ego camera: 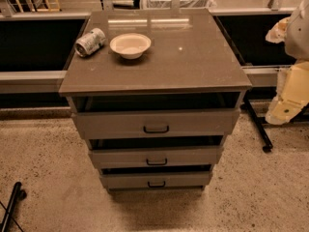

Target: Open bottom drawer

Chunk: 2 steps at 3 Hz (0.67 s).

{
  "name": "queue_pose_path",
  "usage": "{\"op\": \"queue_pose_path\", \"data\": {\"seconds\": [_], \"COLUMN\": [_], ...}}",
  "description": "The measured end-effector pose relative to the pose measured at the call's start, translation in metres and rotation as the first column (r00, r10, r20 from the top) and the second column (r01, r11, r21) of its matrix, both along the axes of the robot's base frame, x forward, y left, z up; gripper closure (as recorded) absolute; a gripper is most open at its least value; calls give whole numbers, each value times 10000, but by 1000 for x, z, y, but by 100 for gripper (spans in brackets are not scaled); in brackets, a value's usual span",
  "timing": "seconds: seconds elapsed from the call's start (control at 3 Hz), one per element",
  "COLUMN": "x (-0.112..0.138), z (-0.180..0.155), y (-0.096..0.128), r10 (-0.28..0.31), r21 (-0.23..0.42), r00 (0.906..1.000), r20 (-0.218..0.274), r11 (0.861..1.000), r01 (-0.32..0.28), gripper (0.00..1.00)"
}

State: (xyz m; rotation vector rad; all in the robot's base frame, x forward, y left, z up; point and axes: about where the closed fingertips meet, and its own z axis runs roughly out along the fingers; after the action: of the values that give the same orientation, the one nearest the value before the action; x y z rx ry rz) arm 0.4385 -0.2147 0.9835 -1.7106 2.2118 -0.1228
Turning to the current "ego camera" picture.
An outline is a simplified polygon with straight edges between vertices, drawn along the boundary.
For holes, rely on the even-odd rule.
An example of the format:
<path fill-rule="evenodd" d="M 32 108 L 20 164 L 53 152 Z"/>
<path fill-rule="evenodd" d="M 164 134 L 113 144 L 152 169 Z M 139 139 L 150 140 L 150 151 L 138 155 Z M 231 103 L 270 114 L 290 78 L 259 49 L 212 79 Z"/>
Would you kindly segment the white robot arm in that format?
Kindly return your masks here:
<path fill-rule="evenodd" d="M 293 13 L 279 20 L 266 35 L 270 43 L 283 43 L 287 55 L 295 58 L 289 68 L 277 75 L 276 96 L 266 121 L 273 125 L 289 123 L 309 104 L 309 0 L 303 0 Z"/>

